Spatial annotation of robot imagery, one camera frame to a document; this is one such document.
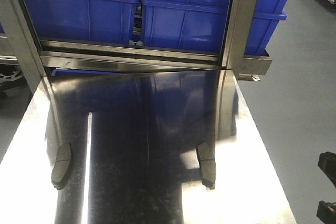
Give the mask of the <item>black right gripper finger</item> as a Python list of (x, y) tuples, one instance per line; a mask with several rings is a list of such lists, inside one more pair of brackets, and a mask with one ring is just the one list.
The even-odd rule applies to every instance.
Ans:
[(318, 167), (324, 172), (324, 174), (335, 186), (335, 173), (336, 173), (335, 153), (332, 152), (321, 153), (318, 160)]
[(324, 224), (335, 224), (335, 203), (319, 201), (316, 216)]

